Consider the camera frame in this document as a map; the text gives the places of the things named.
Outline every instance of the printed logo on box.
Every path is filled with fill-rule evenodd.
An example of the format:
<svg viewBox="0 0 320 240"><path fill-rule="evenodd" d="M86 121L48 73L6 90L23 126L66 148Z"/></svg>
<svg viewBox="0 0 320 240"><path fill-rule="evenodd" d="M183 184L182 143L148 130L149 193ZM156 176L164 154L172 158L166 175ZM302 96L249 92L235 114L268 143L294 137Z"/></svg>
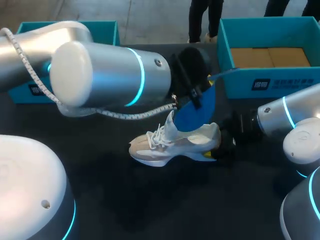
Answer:
<svg viewBox="0 0 320 240"><path fill-rule="evenodd" d="M251 90L252 91L261 91L267 90L269 87L270 79L269 78L257 78L254 80Z"/></svg>
<svg viewBox="0 0 320 240"><path fill-rule="evenodd" d="M43 96L45 95L37 84L29 84L30 92L33 96Z"/></svg>

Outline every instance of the gray floor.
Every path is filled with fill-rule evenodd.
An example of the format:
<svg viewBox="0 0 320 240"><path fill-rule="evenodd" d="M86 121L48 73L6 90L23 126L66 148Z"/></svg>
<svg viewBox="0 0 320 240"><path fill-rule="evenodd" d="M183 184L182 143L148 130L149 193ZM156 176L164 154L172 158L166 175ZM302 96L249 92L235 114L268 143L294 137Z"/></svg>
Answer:
<svg viewBox="0 0 320 240"><path fill-rule="evenodd" d="M224 0L222 17L262 17L268 0ZM191 0L0 0L0 27L21 22L116 20L122 44L185 43ZM291 0L285 16L300 16L307 0ZM208 18L203 16L203 34Z"/></svg>

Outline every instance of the shoelace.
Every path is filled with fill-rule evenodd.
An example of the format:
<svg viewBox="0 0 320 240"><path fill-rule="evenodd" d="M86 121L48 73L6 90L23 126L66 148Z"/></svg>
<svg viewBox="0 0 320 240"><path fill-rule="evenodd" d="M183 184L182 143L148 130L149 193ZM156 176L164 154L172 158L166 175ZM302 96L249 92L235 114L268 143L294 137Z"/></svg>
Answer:
<svg viewBox="0 0 320 240"><path fill-rule="evenodd" d="M162 147L165 146L172 146L170 140L164 139L165 136L165 126L158 126L158 129L155 132L147 131L146 138L148 139L150 149L155 149L157 146L161 145Z"/></svg>

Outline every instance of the shoe sole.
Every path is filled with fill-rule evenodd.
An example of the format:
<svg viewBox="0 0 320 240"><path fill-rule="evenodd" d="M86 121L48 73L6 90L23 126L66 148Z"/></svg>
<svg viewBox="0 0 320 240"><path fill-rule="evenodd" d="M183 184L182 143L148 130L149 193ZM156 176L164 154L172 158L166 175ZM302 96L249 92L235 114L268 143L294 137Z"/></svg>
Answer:
<svg viewBox="0 0 320 240"><path fill-rule="evenodd" d="M134 156L131 156L131 157L134 158L135 160L137 160L138 162L144 164L144 165L148 165L148 166L151 166L151 167L163 167L171 159L173 159L176 156L179 156L179 155L171 156L171 157L168 157L166 159L158 160L158 161L146 161L146 160L138 159L138 158L136 158ZM188 158L190 158L190 159L192 159L194 161L198 161L198 162L215 162L215 161L217 161L214 158L205 157L201 153L190 153L190 152L187 152L187 153L182 154L180 156L186 156L186 157L188 157Z"/></svg>

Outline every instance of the brown cardboard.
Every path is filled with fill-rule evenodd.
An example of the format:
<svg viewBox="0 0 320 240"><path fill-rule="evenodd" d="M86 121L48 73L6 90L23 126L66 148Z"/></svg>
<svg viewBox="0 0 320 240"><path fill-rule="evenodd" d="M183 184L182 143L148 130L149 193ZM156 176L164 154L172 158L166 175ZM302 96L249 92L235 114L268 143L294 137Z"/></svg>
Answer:
<svg viewBox="0 0 320 240"><path fill-rule="evenodd" d="M231 48L233 62L236 68L254 68L254 55L252 48Z"/></svg>
<svg viewBox="0 0 320 240"><path fill-rule="evenodd" d="M302 48L231 48L236 68L294 68L310 67Z"/></svg>
<svg viewBox="0 0 320 240"><path fill-rule="evenodd" d="M253 59L256 68L273 68L268 48L253 48Z"/></svg>
<svg viewBox="0 0 320 240"><path fill-rule="evenodd" d="M276 68L310 67L305 52L300 47L273 47L269 54Z"/></svg>

